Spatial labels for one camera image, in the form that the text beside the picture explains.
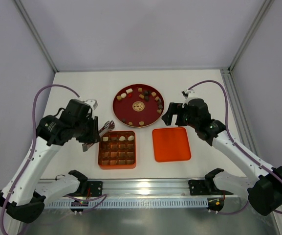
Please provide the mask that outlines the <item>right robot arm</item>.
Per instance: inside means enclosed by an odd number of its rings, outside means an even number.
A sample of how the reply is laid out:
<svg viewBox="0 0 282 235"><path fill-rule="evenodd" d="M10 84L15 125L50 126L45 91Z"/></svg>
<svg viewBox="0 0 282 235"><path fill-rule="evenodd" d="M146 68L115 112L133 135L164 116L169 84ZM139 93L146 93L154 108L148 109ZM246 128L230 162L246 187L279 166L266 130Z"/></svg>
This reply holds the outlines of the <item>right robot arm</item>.
<svg viewBox="0 0 282 235"><path fill-rule="evenodd" d="M237 177L217 168L205 175L205 180L219 190L246 199L261 215L268 215L282 205L282 166L274 168L234 139L222 122L211 118L203 99L170 103L162 120L170 126L173 116L176 126L194 128L201 140L223 153L245 175Z"/></svg>

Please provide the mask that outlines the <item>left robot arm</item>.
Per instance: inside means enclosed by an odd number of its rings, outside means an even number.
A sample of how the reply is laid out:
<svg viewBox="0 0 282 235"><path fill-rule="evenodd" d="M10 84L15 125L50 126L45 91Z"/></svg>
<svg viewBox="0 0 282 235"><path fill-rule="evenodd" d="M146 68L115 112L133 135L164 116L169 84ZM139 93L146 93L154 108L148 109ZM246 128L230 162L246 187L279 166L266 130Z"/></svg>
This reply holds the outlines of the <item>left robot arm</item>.
<svg viewBox="0 0 282 235"><path fill-rule="evenodd" d="M0 207L5 208L10 217L29 224L49 203L71 193L85 192L87 177L76 170L44 189L37 184L52 158L69 140L82 144L100 141L98 117L93 113L97 106L94 99L71 99L60 117L48 115L40 120L36 139L24 161L12 180L0 190Z"/></svg>

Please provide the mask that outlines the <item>white shell chocolate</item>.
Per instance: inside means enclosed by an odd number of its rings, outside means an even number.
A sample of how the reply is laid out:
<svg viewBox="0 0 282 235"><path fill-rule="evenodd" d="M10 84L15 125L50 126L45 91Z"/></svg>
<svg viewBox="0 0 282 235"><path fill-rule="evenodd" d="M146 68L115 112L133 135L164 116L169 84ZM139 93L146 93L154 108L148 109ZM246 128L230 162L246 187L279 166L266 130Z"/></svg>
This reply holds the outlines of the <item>white shell chocolate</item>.
<svg viewBox="0 0 282 235"><path fill-rule="evenodd" d="M120 138L119 138L119 141L125 141L126 140L126 138L124 137L124 136L121 136Z"/></svg>

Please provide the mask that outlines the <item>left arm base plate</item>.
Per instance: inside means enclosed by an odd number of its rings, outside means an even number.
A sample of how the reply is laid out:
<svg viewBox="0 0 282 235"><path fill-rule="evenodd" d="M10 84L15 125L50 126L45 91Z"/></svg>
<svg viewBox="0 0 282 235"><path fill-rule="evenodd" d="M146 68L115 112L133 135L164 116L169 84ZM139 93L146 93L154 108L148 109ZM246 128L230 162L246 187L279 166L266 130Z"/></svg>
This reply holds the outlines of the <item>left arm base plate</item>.
<svg viewBox="0 0 282 235"><path fill-rule="evenodd" d="M82 196L98 197L102 195L103 182L102 181L87 181L84 183Z"/></svg>

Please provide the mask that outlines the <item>silver metal tongs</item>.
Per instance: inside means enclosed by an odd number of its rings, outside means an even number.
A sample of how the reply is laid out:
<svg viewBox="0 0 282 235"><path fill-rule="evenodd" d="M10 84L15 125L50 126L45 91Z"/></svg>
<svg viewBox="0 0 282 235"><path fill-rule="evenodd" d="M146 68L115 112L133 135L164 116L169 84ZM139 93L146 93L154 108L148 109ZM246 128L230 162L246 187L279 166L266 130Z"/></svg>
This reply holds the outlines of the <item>silver metal tongs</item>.
<svg viewBox="0 0 282 235"><path fill-rule="evenodd" d="M99 139L94 142L94 143L83 143L82 144L82 151L83 152L87 152L93 145L95 145L96 143L99 143L102 139L102 137L108 133L108 132L111 132L114 130L115 127L110 127L110 122L112 122L113 120L111 121L107 121L104 126L98 131L98 134L99 134Z"/></svg>

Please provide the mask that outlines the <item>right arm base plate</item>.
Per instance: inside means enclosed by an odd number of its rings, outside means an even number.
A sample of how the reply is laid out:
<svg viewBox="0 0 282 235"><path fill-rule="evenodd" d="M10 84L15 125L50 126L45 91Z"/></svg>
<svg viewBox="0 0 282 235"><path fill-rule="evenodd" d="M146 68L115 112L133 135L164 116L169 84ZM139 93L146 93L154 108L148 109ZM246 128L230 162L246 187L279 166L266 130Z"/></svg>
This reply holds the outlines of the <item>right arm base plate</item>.
<svg viewBox="0 0 282 235"><path fill-rule="evenodd" d="M189 180L189 191L191 196L202 195L217 195L218 189L216 188L213 180Z"/></svg>

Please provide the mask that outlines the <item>orange box lid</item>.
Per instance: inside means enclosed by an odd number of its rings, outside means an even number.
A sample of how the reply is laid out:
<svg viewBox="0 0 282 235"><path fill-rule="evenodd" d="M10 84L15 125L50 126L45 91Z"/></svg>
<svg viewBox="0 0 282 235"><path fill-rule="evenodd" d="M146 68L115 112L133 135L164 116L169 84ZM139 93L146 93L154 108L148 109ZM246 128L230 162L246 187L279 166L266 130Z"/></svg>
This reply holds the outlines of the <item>orange box lid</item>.
<svg viewBox="0 0 282 235"><path fill-rule="evenodd" d="M192 157L183 127L154 129L152 141L154 158L159 163L188 161Z"/></svg>

